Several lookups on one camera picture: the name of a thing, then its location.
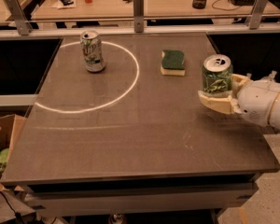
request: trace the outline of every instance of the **black panel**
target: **black panel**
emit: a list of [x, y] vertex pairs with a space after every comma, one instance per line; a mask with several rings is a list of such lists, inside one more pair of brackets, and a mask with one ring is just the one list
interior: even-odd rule
[[257, 80], [278, 72], [280, 82], [280, 34], [210, 35], [217, 51], [231, 58], [234, 73], [252, 74]]
[[0, 40], [0, 95], [37, 93], [61, 41]]
[[[76, 217], [76, 224], [108, 223], [109, 215]], [[214, 224], [210, 210], [178, 212], [131, 213], [126, 215], [129, 224]]]
[[185, 186], [201, 185], [224, 185], [246, 183], [253, 175], [214, 175], [194, 177], [171, 177], [171, 178], [150, 178], [121, 181], [98, 181], [82, 183], [59, 183], [29, 185], [29, 188], [36, 193], [64, 192], [64, 191], [87, 191], [87, 190], [109, 190], [109, 189], [159, 189]]

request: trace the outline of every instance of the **cable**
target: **cable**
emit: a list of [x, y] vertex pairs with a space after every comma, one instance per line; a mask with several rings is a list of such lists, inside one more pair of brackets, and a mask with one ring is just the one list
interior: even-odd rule
[[240, 8], [240, 7], [242, 7], [242, 6], [238, 6], [238, 7], [236, 7], [236, 8], [232, 8], [232, 9], [226, 9], [226, 8], [221, 8], [221, 7], [215, 7], [215, 4], [216, 4], [217, 2], [219, 2], [219, 1], [222, 1], [222, 0], [216, 0], [216, 1], [212, 4], [212, 8], [213, 8], [213, 9], [224, 10], [224, 11], [234, 11], [234, 10], [236, 10], [236, 9], [238, 9], [238, 8]]
[[21, 214], [18, 213], [18, 212], [16, 212], [16, 210], [12, 208], [12, 206], [11, 206], [11, 204], [9, 203], [9, 201], [8, 201], [8, 199], [7, 199], [7, 197], [6, 197], [6, 195], [5, 195], [1, 190], [0, 190], [0, 194], [1, 194], [2, 197], [6, 200], [8, 206], [10, 207], [10, 209], [14, 212], [15, 217], [16, 217], [22, 224], [25, 224], [25, 223], [22, 221], [22, 219], [21, 219]]

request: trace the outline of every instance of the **can lid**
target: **can lid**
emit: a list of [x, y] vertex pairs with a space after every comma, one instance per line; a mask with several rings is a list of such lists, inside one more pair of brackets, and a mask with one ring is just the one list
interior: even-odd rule
[[204, 67], [208, 71], [221, 72], [231, 66], [231, 59], [225, 55], [212, 55], [204, 61]]

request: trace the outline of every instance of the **floor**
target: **floor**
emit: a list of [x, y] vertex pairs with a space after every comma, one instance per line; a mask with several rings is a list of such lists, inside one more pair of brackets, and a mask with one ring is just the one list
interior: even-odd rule
[[[265, 135], [280, 162], [280, 134]], [[259, 190], [240, 208], [229, 208], [219, 224], [280, 224], [280, 171], [265, 174], [258, 181]]]

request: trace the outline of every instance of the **can held by gripper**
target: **can held by gripper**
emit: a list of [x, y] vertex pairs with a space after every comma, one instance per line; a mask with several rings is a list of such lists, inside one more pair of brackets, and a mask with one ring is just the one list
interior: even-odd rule
[[225, 55], [212, 55], [203, 63], [203, 91], [210, 96], [228, 96], [231, 93], [231, 59]]

